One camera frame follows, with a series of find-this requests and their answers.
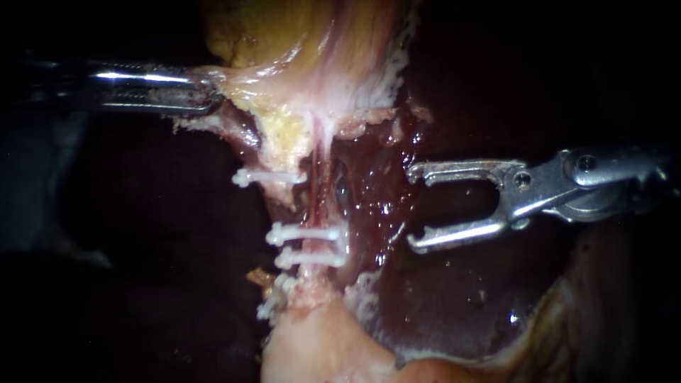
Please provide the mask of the left arm instrument jaw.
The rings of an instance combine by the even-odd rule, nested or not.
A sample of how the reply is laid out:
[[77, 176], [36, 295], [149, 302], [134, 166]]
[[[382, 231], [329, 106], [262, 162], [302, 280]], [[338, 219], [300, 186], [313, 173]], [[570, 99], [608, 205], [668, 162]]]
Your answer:
[[110, 89], [215, 91], [215, 84], [189, 67], [154, 62], [90, 61], [89, 81]]
[[104, 96], [98, 108], [168, 116], [206, 116], [223, 101], [224, 97], [213, 91], [137, 88], [122, 89]]

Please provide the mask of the right arm instrument jaw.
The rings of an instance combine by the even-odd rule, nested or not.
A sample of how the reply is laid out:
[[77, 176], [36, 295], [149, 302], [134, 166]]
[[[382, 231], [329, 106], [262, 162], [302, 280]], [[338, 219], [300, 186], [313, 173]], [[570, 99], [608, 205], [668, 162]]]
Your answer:
[[489, 181], [504, 187], [505, 179], [514, 170], [523, 170], [527, 164], [520, 160], [454, 160], [442, 162], [417, 162], [406, 169], [410, 184], [422, 181], [427, 187], [435, 184], [460, 181]]
[[450, 226], [424, 226], [423, 235], [408, 234], [406, 241], [414, 253], [425, 255], [495, 239], [507, 231], [523, 230], [530, 222], [530, 218], [509, 221], [503, 216], [494, 215]]

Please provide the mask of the right arm instrument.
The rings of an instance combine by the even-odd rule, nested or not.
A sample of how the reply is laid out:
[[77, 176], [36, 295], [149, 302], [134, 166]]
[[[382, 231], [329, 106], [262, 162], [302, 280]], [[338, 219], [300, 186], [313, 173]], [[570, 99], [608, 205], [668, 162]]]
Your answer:
[[499, 206], [510, 223], [536, 214], [589, 223], [654, 209], [672, 189], [679, 156], [662, 146], [605, 146], [559, 151], [505, 177]]

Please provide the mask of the left arm instrument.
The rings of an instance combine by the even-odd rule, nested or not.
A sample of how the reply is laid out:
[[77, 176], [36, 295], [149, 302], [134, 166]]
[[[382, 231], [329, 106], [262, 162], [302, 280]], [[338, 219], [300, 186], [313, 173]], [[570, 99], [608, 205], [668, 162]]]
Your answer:
[[31, 106], [93, 106], [90, 76], [94, 64], [76, 58], [63, 61], [20, 60], [20, 104]]

